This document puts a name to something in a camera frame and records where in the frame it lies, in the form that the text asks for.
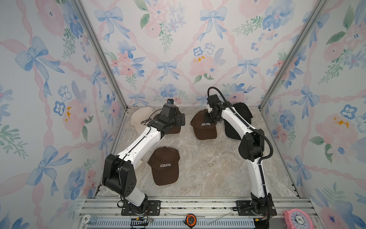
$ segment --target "cap brim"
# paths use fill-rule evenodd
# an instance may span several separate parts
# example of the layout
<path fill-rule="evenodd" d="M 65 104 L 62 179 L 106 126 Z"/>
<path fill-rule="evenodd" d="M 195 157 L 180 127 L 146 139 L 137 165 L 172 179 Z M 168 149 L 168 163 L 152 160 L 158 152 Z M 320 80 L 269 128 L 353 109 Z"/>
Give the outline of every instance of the cap brim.
<path fill-rule="evenodd" d="M 147 127 L 146 125 L 143 125 L 143 126 L 135 126 L 135 129 L 138 132 L 138 134 L 141 135 L 144 132 L 144 130 L 146 129 L 146 127 Z"/>
<path fill-rule="evenodd" d="M 217 137 L 216 127 L 212 128 L 212 129 L 205 129 L 205 130 L 197 129 L 197 128 L 193 127 L 193 130 L 194 130 L 194 134 L 196 135 L 196 137 L 199 140 L 215 139 Z"/>
<path fill-rule="evenodd" d="M 179 165 L 178 162 L 171 166 L 171 169 L 166 171 L 159 171 L 151 168 L 153 173 L 154 182 L 156 185 L 172 184 L 178 180 L 179 177 Z"/>

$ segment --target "black baseball cap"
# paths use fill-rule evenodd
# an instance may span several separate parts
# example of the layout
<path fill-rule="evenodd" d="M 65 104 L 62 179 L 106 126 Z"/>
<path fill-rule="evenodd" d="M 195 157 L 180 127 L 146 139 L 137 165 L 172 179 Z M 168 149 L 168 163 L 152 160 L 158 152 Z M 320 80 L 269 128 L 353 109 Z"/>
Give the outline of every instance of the black baseball cap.
<path fill-rule="evenodd" d="M 157 185 L 172 184 L 178 180 L 180 159 L 177 149 L 157 148 L 147 162 L 151 166 L 154 182 Z"/>
<path fill-rule="evenodd" d="M 250 112 L 250 110 L 249 110 L 249 108 L 246 104 L 244 104 L 244 103 L 235 103 L 233 105 L 233 107 L 239 113 L 239 115 L 245 119 L 245 121 L 247 121 L 249 124 L 251 124 L 250 119 L 253 118 L 253 115 L 251 114 L 251 112 Z M 241 140 L 242 138 L 236 132 L 234 127 L 232 127 L 228 121 L 226 121 L 226 120 L 224 120 L 224 121 L 225 121 L 225 134 L 226 134 L 226 136 L 228 136 L 229 138 L 232 138 L 232 139 Z"/>
<path fill-rule="evenodd" d="M 199 140 L 215 139 L 217 137 L 216 123 L 205 120 L 205 114 L 207 113 L 207 109 L 199 111 L 191 121 L 194 134 Z"/>

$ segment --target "brown baseball cap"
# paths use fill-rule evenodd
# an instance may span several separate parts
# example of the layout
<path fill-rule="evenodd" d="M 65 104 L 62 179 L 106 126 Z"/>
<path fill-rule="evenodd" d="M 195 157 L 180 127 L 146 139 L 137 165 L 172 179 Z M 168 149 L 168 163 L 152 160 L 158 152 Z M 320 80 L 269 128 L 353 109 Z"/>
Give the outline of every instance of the brown baseball cap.
<path fill-rule="evenodd" d="M 192 119 L 194 134 L 199 140 L 215 139 L 217 137 L 216 123 L 207 122 L 205 120 L 207 109 L 199 111 Z"/>
<path fill-rule="evenodd" d="M 177 108 L 176 114 L 181 114 L 179 108 Z M 167 134 L 178 134 L 180 132 L 181 126 L 173 126 Z"/>
<path fill-rule="evenodd" d="M 178 180 L 180 159 L 177 149 L 157 148 L 147 162 L 151 166 L 154 182 L 157 185 L 172 184 Z"/>

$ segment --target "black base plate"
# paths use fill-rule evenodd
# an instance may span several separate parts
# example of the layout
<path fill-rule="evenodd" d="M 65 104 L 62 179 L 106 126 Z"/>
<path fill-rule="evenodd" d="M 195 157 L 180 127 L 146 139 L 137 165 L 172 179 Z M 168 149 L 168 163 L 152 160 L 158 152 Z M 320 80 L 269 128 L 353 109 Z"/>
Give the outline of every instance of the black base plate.
<path fill-rule="evenodd" d="M 157 216 L 160 215 L 160 200 L 148 200 L 147 201 L 147 209 L 149 209 L 148 216 Z M 124 202 L 122 207 L 121 215 L 127 216 L 137 216 L 140 213 L 137 209 L 131 206 L 131 204 Z"/>
<path fill-rule="evenodd" d="M 235 201 L 235 203 L 236 203 L 237 207 L 241 208 L 241 210 L 238 210 L 239 216 L 256 215 L 252 210 L 242 210 L 243 208 L 247 208 L 247 207 L 251 206 L 251 200 L 237 200 L 237 201 Z M 273 202 L 270 203 L 270 215 L 271 216 L 277 215 L 276 209 L 273 209 L 272 206 L 274 207 Z"/>

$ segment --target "tape measure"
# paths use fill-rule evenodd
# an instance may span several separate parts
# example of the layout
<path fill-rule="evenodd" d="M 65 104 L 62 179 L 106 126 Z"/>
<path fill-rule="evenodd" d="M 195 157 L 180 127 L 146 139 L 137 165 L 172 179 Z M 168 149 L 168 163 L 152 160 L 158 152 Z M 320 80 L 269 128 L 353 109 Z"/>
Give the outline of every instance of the tape measure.
<path fill-rule="evenodd" d="M 193 228 L 194 225 L 197 223 L 197 218 L 194 214 L 188 214 L 186 217 L 186 220 L 184 221 L 184 224 L 189 226 L 190 228 Z"/>

